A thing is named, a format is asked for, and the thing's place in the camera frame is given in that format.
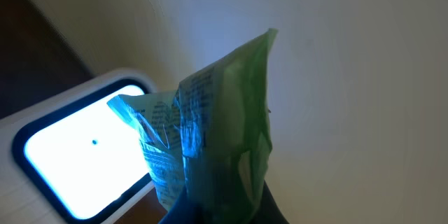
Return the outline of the mint green wipes packet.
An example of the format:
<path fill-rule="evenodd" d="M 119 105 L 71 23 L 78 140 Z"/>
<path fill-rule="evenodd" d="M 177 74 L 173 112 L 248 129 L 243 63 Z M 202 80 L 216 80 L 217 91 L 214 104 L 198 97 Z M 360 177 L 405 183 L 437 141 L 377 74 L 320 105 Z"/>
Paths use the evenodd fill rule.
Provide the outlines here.
<path fill-rule="evenodd" d="M 189 75 L 175 91 L 109 100 L 139 133 L 167 212 L 185 186 L 204 223 L 249 223 L 255 215 L 272 151 L 267 63 L 276 35 L 269 29 Z"/>

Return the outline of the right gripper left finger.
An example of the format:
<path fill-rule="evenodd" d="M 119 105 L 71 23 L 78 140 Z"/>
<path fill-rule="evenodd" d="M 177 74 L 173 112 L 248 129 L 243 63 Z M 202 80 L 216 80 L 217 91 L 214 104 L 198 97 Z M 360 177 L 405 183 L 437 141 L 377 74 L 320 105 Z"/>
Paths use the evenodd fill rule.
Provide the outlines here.
<path fill-rule="evenodd" d="M 202 208 L 188 197 L 184 186 L 174 206 L 159 224 L 203 224 Z"/>

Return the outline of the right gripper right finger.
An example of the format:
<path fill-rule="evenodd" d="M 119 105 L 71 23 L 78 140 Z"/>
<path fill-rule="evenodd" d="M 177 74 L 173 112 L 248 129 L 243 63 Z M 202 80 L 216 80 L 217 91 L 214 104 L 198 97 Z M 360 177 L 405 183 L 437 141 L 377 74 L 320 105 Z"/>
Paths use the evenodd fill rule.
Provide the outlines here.
<path fill-rule="evenodd" d="M 275 202 L 267 183 L 262 188 L 260 206 L 252 217 L 250 224 L 289 224 Z"/>

